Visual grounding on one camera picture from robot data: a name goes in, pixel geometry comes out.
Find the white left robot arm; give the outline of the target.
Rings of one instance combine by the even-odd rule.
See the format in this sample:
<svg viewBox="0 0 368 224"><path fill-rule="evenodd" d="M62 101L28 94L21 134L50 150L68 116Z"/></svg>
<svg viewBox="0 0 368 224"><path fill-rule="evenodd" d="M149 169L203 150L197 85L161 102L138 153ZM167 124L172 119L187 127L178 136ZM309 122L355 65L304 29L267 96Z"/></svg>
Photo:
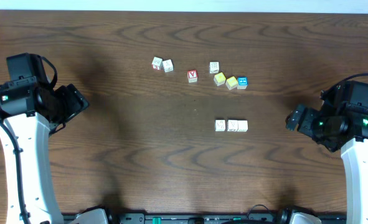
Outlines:
<svg viewBox="0 0 368 224"><path fill-rule="evenodd" d="M0 87L0 140L7 223L64 223L52 183L49 137L89 106L73 84L7 82Z"/></svg>

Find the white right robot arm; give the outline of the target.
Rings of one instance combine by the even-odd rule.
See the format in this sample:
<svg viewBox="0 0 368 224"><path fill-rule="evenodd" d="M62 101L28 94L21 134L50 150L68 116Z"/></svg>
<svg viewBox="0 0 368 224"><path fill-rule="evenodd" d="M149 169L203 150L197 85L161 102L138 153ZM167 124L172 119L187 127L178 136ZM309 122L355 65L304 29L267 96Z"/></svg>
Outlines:
<svg viewBox="0 0 368 224"><path fill-rule="evenodd" d="M346 176L346 222L368 223L368 114L298 105L286 118L286 129L310 137L330 152L340 152Z"/></svg>

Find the white block table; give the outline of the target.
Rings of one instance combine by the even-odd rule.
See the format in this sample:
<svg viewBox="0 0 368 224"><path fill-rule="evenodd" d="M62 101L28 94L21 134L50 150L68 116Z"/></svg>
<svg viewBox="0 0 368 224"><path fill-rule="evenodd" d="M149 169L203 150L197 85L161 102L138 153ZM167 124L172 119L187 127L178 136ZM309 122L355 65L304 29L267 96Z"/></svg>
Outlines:
<svg viewBox="0 0 368 224"><path fill-rule="evenodd" d="M215 120L215 131L224 132L226 130L226 124L224 119Z"/></svg>

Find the white block violin picture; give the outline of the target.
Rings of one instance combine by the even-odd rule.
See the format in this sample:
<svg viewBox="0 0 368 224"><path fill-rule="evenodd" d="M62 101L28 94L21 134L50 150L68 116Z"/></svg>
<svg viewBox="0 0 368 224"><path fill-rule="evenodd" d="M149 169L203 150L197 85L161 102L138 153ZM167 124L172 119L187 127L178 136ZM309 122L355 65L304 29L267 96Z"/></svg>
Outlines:
<svg viewBox="0 0 368 224"><path fill-rule="evenodd" d="M237 132L238 131L238 120L229 119L227 121L227 131Z"/></svg>

